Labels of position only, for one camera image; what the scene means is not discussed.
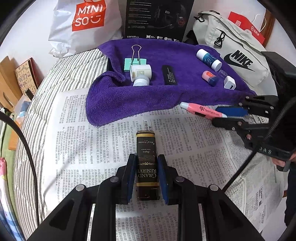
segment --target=black box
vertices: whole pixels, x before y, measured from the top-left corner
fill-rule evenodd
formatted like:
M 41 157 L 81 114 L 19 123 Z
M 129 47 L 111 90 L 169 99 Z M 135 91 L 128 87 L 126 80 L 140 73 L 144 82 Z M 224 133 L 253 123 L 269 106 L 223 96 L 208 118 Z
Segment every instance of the black box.
M 182 42 L 194 0 L 127 0 L 124 38 Z

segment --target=metal clip handle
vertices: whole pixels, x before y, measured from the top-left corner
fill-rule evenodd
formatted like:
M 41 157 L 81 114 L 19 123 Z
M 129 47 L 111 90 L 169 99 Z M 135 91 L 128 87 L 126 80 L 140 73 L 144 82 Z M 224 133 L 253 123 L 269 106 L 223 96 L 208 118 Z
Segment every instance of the metal clip handle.
M 133 45 L 132 47 L 131 47 L 131 49 L 133 50 L 133 56 L 134 56 L 134 54 L 135 54 L 135 50 L 134 50 L 134 46 L 139 46 L 140 48 L 139 48 L 139 50 L 138 50 L 138 61 L 139 61 L 139 64 L 141 64 L 141 60 L 140 60 L 140 50 L 141 50 L 141 46 L 140 45 L 137 45 L 137 44 L 135 44 L 135 45 Z M 131 58 L 131 65 L 133 65 L 133 60 L 134 60 L 134 57 L 132 56 L 132 58 Z

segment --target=plastic container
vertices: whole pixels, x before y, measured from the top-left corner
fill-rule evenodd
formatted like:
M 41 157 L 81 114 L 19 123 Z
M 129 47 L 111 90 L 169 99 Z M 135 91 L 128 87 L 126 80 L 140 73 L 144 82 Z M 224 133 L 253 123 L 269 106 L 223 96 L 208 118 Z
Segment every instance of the plastic container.
M 217 76 L 224 81 L 228 76 L 228 74 L 223 70 L 219 70 L 219 73 L 217 74 Z
M 235 80 L 227 76 L 224 80 L 224 89 L 234 90 L 236 88 Z
M 219 77 L 212 74 L 210 71 L 204 71 L 202 73 L 202 78 L 209 83 L 210 86 L 214 87 L 219 81 Z
M 133 86 L 146 86 L 149 84 L 150 84 L 149 78 L 145 75 L 140 75 L 135 79 Z
M 140 76 L 146 76 L 151 79 L 152 70 L 149 64 L 135 64 L 130 67 L 131 81 L 134 82 Z
M 198 52 L 196 53 L 196 57 L 204 62 L 207 66 L 212 68 L 212 70 L 214 70 L 215 72 L 219 71 L 222 66 L 222 62 L 220 60 L 210 55 L 210 53 L 208 53 L 204 49 L 198 50 Z

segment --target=binder clip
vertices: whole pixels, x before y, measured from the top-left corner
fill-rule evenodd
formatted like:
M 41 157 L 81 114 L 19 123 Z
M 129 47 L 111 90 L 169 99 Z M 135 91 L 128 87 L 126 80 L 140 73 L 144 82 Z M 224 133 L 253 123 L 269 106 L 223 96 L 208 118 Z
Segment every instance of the binder clip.
M 134 50 L 134 46 L 139 46 L 140 48 L 139 48 L 139 50 L 138 50 L 138 58 L 134 58 L 134 55 L 135 55 L 135 50 Z M 124 71 L 129 71 L 130 70 L 130 67 L 131 67 L 131 65 L 133 65 L 133 64 L 146 64 L 146 59 L 145 58 L 140 58 L 140 50 L 141 50 L 141 46 L 140 45 L 137 45 L 137 44 L 135 44 L 135 45 L 133 45 L 132 47 L 131 47 L 131 49 L 133 50 L 133 56 L 132 56 L 132 58 L 125 58 L 124 59 Z

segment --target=striped bedsheet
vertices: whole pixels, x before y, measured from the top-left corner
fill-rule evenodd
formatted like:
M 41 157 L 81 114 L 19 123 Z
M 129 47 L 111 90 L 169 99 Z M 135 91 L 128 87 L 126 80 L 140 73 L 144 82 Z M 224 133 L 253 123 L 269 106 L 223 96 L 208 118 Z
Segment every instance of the striped bedsheet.
M 44 140 L 52 103 L 57 93 L 86 88 L 106 71 L 107 57 L 98 49 L 58 59 L 38 88 L 27 111 L 22 132 L 29 144 L 38 179 L 39 218 L 44 220 L 46 205 L 41 194 Z M 37 227 L 33 175 L 23 144 L 15 154 L 14 192 L 20 226 L 27 239 Z

